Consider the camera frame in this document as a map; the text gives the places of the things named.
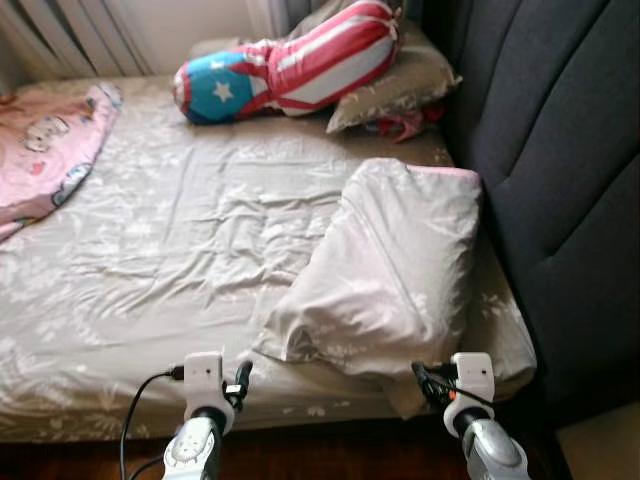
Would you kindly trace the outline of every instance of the white pillow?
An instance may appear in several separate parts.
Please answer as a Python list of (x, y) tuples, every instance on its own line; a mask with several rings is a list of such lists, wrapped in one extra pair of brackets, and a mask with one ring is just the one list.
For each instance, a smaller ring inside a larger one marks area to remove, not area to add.
[(468, 170), (364, 162), (254, 349), (378, 380), (414, 415), (424, 399), (411, 362), (447, 361), (465, 328), (480, 200)]

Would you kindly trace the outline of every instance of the striped pillow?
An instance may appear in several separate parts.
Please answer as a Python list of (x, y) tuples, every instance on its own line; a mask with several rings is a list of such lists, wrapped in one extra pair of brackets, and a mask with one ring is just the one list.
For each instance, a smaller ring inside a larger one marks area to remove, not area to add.
[(174, 98), (200, 124), (268, 108), (304, 115), (386, 72), (397, 39), (391, 8), (360, 0), (290, 42), (262, 40), (187, 62), (175, 76)]

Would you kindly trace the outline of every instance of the bed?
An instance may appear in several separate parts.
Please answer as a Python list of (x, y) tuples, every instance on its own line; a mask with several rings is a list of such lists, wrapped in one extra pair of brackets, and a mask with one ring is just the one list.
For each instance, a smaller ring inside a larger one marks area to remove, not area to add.
[[(30, 88), (81, 94), (90, 81)], [(138, 385), (187, 353), (251, 358), (236, 428), (395, 417), (379, 387), (320, 362), (251, 352), (255, 322), (308, 262), (363, 160), (449, 166), (437, 129), (401, 144), (324, 133), (327, 115), (192, 127), (166, 77), (117, 79), (120, 117), (91, 175), (0, 244), (0, 439), (113, 439)], [(462, 348), (494, 359), (498, 398), (534, 375), (520, 311), (481, 235)], [(181, 385), (149, 388), (136, 436), (173, 433)]]

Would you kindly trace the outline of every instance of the bed frame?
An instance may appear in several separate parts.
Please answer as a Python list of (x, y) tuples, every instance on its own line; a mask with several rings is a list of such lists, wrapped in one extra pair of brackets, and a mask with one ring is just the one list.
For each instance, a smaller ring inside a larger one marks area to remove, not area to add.
[(424, 2), (425, 31), (464, 77), (443, 134), (483, 178), (556, 427), (639, 397), (638, 12), (636, 0)]

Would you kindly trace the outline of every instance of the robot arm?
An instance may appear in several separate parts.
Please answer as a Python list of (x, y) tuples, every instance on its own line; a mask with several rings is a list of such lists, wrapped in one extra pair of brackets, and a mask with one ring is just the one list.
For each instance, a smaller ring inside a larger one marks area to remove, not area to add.
[(249, 387), (251, 362), (238, 368), (234, 385), (222, 376), (219, 352), (194, 353), (184, 363), (185, 423), (164, 452), (163, 480), (217, 480), (222, 437)]
[(445, 408), (449, 433), (462, 439), (472, 480), (530, 480), (523, 448), (493, 419), (495, 385), (489, 355), (456, 353), (449, 364), (430, 369), (413, 362), (411, 367), (427, 400)]

